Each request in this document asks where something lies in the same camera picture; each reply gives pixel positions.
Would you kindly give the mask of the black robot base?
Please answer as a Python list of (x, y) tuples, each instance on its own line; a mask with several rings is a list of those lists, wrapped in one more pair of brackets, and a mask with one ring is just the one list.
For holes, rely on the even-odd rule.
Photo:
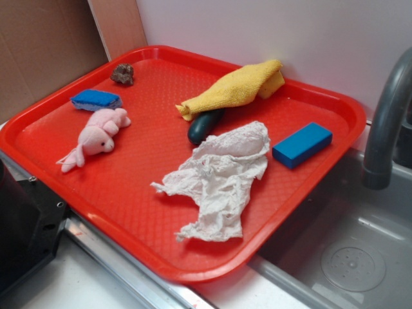
[(16, 180), (1, 162), (1, 297), (52, 261), (68, 206), (40, 180)]

